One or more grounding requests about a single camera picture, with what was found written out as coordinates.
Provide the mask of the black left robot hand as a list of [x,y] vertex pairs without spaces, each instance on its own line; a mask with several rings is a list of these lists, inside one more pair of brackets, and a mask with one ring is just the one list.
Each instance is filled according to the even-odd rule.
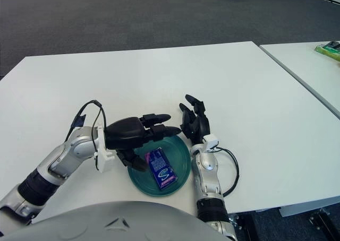
[[129,117],[118,120],[106,128],[106,146],[116,151],[124,166],[145,172],[148,164],[135,154],[134,149],[142,147],[149,141],[157,142],[165,137],[180,134],[180,128],[163,124],[170,118],[168,114],[147,114],[140,118]]

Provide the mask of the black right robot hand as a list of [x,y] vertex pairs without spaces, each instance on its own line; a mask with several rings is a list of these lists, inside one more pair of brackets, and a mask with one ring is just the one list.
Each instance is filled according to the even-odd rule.
[[193,107],[193,110],[190,110],[183,103],[179,104],[183,114],[180,128],[192,145],[202,144],[203,137],[210,134],[209,120],[205,115],[204,103],[189,94],[185,95],[185,99]]

